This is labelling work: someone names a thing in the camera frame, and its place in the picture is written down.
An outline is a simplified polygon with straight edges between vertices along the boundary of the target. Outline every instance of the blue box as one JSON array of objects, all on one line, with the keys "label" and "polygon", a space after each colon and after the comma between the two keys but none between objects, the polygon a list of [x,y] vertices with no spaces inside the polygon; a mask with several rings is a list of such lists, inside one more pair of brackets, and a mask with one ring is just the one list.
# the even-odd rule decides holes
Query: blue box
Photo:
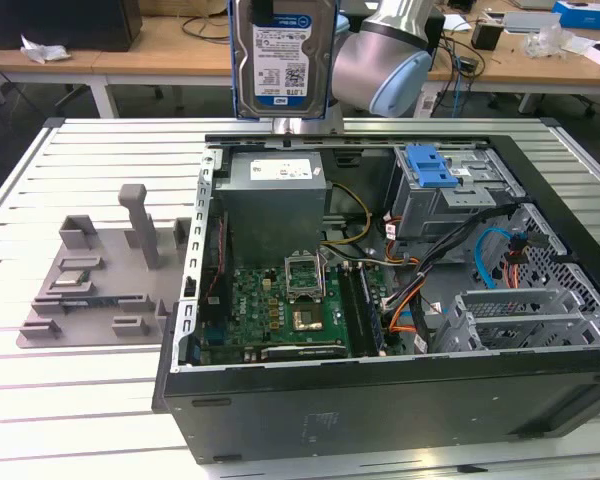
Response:
[{"label": "blue box", "polygon": [[591,28],[600,30],[600,3],[589,3],[577,7],[569,2],[559,1],[553,6],[553,13],[561,13],[560,25],[565,28]]}]

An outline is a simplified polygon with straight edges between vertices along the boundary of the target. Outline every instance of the wd hard drive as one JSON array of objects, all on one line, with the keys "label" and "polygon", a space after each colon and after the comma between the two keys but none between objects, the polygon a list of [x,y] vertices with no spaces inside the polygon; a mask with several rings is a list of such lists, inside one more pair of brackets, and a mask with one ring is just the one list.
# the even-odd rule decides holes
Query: wd hard drive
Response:
[{"label": "wd hard drive", "polygon": [[230,0],[238,118],[322,118],[336,0]]}]

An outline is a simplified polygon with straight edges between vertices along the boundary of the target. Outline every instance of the blue latch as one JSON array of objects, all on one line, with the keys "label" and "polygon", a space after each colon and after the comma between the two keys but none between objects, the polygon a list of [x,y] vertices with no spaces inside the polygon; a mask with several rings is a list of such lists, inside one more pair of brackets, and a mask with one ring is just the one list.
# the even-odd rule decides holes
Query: blue latch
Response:
[{"label": "blue latch", "polygon": [[455,187],[458,179],[447,169],[444,158],[432,145],[409,145],[407,162],[418,174],[421,187]]}]

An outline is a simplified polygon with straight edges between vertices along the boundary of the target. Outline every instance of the aluminum table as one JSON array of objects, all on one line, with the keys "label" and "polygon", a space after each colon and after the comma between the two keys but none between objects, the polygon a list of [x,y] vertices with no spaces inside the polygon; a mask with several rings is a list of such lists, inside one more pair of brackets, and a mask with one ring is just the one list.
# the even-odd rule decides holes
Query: aluminum table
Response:
[{"label": "aluminum table", "polygon": [[[534,119],[345,123],[350,133],[511,135],[600,242],[600,167],[558,126]],[[190,211],[206,133],[270,128],[230,119],[76,119],[48,122],[40,132],[0,189],[0,479],[459,479],[466,465],[477,467],[477,480],[600,478],[600,416],[560,439],[202,468],[173,418],[151,412],[158,345],[16,346],[67,214],[89,214],[96,228],[128,226],[118,189],[141,182],[149,191],[147,211],[166,225]]]}]

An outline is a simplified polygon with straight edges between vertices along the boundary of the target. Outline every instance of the power supply label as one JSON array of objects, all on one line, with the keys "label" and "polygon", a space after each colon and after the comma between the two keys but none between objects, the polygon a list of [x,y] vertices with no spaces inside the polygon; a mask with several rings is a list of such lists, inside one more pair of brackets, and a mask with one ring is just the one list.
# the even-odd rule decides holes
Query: power supply label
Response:
[{"label": "power supply label", "polygon": [[311,180],[308,158],[254,160],[251,180]]},{"label": "power supply label", "polygon": [[307,96],[309,57],[302,44],[311,37],[309,15],[274,15],[253,26],[253,83],[258,100],[271,106],[300,105]]}]

